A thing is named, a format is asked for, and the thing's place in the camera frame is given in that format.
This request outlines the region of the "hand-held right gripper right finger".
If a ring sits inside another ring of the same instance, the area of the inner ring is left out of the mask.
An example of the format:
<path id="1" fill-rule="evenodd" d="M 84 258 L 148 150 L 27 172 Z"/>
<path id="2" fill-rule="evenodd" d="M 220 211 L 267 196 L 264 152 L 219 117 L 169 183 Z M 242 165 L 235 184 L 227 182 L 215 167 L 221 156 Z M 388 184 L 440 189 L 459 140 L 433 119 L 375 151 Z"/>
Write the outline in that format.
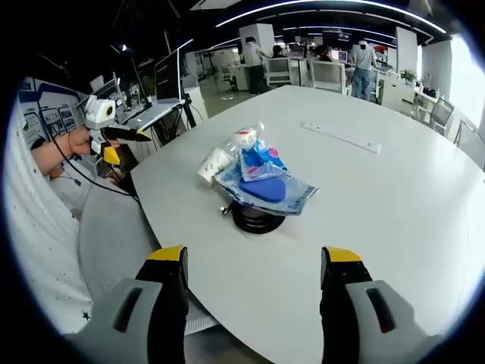
<path id="1" fill-rule="evenodd" d="M 419 363 L 442 340 L 415 320 L 413 306 L 385 281 L 374 280 L 361 257 L 321 250 L 324 363 Z"/>

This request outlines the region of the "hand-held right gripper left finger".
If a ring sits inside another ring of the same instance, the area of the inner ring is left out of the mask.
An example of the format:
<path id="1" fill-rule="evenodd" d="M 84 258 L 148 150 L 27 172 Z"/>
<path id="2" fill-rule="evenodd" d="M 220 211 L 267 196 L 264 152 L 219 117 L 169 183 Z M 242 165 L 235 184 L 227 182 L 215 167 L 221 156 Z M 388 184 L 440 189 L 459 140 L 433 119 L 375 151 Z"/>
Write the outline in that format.
<path id="1" fill-rule="evenodd" d="M 189 313 L 187 248 L 158 249 L 135 278 L 93 305 L 91 319 L 67 341 L 87 363 L 184 363 Z"/>

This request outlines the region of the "person's left hand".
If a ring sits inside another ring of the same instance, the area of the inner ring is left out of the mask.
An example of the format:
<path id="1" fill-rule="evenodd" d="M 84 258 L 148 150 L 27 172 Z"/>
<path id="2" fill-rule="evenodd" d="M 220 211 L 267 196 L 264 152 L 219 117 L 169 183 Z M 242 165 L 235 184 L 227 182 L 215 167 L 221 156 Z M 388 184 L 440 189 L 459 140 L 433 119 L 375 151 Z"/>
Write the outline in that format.
<path id="1" fill-rule="evenodd" d="M 57 136 L 55 141 L 65 156 L 89 155 L 91 153 L 89 131 L 85 127 L 74 128 L 62 136 Z"/>

